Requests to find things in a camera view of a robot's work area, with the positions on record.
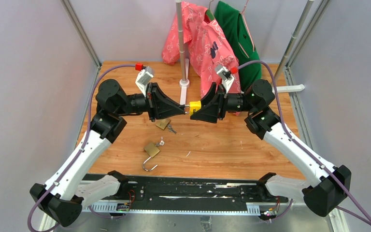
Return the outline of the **brass padlock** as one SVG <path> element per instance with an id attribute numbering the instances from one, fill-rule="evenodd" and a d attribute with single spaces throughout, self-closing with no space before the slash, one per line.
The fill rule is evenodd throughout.
<path id="1" fill-rule="evenodd" d="M 149 168 L 146 167 L 146 163 L 150 159 L 154 158 L 160 152 L 160 150 L 159 150 L 159 147 L 160 146 L 161 146 L 160 143 L 149 143 L 148 145 L 146 145 L 143 148 L 144 151 L 149 155 L 149 157 L 143 162 L 143 169 L 145 171 L 150 172 L 150 171 L 154 170 L 158 166 L 158 164 L 156 164 L 155 166 L 153 166 L 152 168 L 149 169 Z"/>
<path id="2" fill-rule="evenodd" d="M 157 120 L 155 125 L 159 129 L 165 130 L 169 126 L 170 122 L 171 122 L 171 119 L 166 118 L 166 119 L 162 119 L 162 120 Z"/>

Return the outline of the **yellow padlock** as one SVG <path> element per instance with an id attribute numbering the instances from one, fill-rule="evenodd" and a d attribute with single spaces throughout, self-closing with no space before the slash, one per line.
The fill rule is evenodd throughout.
<path id="1" fill-rule="evenodd" d="M 191 116 L 202 108 L 201 101 L 190 101 L 185 105 L 189 109 L 188 114 Z"/>

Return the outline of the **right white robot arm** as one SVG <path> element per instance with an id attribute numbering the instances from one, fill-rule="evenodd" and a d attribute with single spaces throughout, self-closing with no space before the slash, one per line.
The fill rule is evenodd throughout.
<path id="1" fill-rule="evenodd" d="M 305 177 L 299 180 L 268 173 L 258 180 L 257 197 L 263 202 L 274 197 L 294 199 L 325 217 L 346 199 L 343 188 L 350 189 L 351 171 L 344 165 L 335 166 L 301 141 L 270 108 L 274 99 L 272 86 L 263 79 L 245 93 L 227 93 L 223 84 L 212 83 L 200 101 L 190 102 L 190 118 L 217 123 L 226 112 L 248 112 L 244 121 L 249 131 L 279 150 Z"/>

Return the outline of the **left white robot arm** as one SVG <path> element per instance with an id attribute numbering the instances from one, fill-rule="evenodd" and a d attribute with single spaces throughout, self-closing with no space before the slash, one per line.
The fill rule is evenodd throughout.
<path id="1" fill-rule="evenodd" d="M 67 161 L 46 183 L 34 184 L 30 189 L 38 208 L 63 227 L 73 224 L 83 209 L 103 198 L 122 200 L 128 196 L 128 178 L 117 171 L 90 184 L 80 184 L 126 126 L 125 116 L 146 112 L 155 121 L 185 113 L 185 106 L 164 94 L 157 83 L 148 83 L 145 93 L 127 95 L 116 80 L 108 79 L 100 84 L 96 101 L 96 113 Z"/>

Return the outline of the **white clothes rack left pole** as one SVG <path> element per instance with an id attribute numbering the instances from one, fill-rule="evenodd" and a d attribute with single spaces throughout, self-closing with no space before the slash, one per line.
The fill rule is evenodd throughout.
<path id="1" fill-rule="evenodd" d="M 176 0 L 176 16 L 177 16 L 177 30 L 178 30 L 178 44 L 180 54 L 180 65 L 182 78 L 179 82 L 181 88 L 180 104 L 186 105 L 187 89 L 190 85 L 188 79 L 189 59 L 185 58 L 185 43 L 184 43 L 184 27 L 182 17 L 182 1 Z"/>

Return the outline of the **white clothes rack pole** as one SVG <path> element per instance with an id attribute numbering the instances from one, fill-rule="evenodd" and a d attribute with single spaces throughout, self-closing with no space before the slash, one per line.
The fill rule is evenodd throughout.
<path id="1" fill-rule="evenodd" d="M 184 43 L 184 27 L 182 17 L 182 1 L 176 0 L 176 16 L 177 16 L 177 30 L 178 30 L 178 44 L 180 54 L 180 65 L 182 78 L 179 82 L 181 88 L 180 104 L 186 105 L 187 89 L 190 85 L 188 79 L 189 59 L 185 58 L 185 43 Z"/>
<path id="2" fill-rule="evenodd" d="M 310 12 L 310 9 L 312 7 L 314 3 L 314 0 L 307 0 L 306 4 L 305 4 L 305 7 L 300 15 L 300 18 L 295 26 L 295 29 L 294 31 L 291 33 L 291 37 L 290 37 L 290 40 L 289 40 L 289 43 L 285 49 L 285 52 L 281 58 L 281 61 L 274 73 L 274 78 L 272 80 L 272 84 L 276 84 L 277 83 L 277 80 L 278 80 L 278 77 L 279 75 L 281 74 L 282 70 L 283 70 L 283 67 L 286 65 L 287 63 L 287 60 L 289 58 L 289 55 L 291 54 L 291 51 L 293 49 L 293 46 L 295 45 L 295 42 L 297 40 L 297 37 L 299 35 L 299 32 L 301 31 L 302 29 L 302 26 L 305 22 L 305 19 L 307 18 L 309 12 Z"/>

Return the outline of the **pink patterned jacket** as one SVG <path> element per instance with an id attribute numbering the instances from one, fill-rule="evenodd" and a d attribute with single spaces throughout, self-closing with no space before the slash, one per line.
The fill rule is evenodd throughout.
<path id="1" fill-rule="evenodd" d="M 191 67 L 200 77 L 200 95 L 203 97 L 209 90 L 212 82 L 221 84 L 222 79 L 215 72 L 218 65 L 228 70 L 237 67 L 238 59 L 234 55 L 231 45 L 219 23 L 213 19 L 208 22 L 206 12 L 208 8 L 189 2 L 182 2 L 182 23 L 184 43 L 188 49 Z M 167 39 L 161 53 L 162 60 L 168 65 L 174 65 L 180 59 L 178 20 L 174 16 Z M 234 74 L 229 93 L 241 93 L 239 74 Z"/>

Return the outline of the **white clothes rack right pole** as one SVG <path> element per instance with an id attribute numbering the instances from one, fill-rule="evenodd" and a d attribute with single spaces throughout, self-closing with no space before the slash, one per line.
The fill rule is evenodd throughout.
<path id="1" fill-rule="evenodd" d="M 281 74 L 282 70 L 283 70 L 283 67 L 286 65 L 287 63 L 287 60 L 289 58 L 289 55 L 291 54 L 291 51 L 293 49 L 293 46 L 295 45 L 295 42 L 297 40 L 297 37 L 299 35 L 299 32 L 301 31 L 302 29 L 302 26 L 305 22 L 305 19 L 307 18 L 309 12 L 310 12 L 310 9 L 312 7 L 314 3 L 314 0 L 307 0 L 306 4 L 305 4 L 305 7 L 300 15 L 300 18 L 295 26 L 295 29 L 294 31 L 291 33 L 291 37 L 290 37 L 290 40 L 289 40 L 289 43 L 285 49 L 285 52 L 281 58 L 281 61 L 274 73 L 274 78 L 272 80 L 272 84 L 276 84 L 277 83 L 277 80 L 278 80 L 278 77 L 279 75 Z"/>

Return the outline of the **green shirt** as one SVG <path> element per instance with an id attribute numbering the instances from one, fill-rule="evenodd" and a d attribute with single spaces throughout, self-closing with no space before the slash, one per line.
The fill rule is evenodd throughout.
<path id="1" fill-rule="evenodd" d="M 251 33 L 243 13 L 226 2 L 219 1 L 214 10 L 214 19 L 222 28 L 239 65 L 252 60 L 259 60 Z M 259 63 L 250 64 L 239 70 L 241 90 L 247 90 L 256 80 L 262 78 L 262 67 Z"/>

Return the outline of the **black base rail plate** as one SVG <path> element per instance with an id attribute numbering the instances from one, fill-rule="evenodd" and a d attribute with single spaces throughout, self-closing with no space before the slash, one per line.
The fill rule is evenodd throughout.
<path id="1" fill-rule="evenodd" d="M 260 216 L 286 197 L 261 197 L 255 180 L 128 176 L 128 193 L 91 206 L 97 213 Z"/>

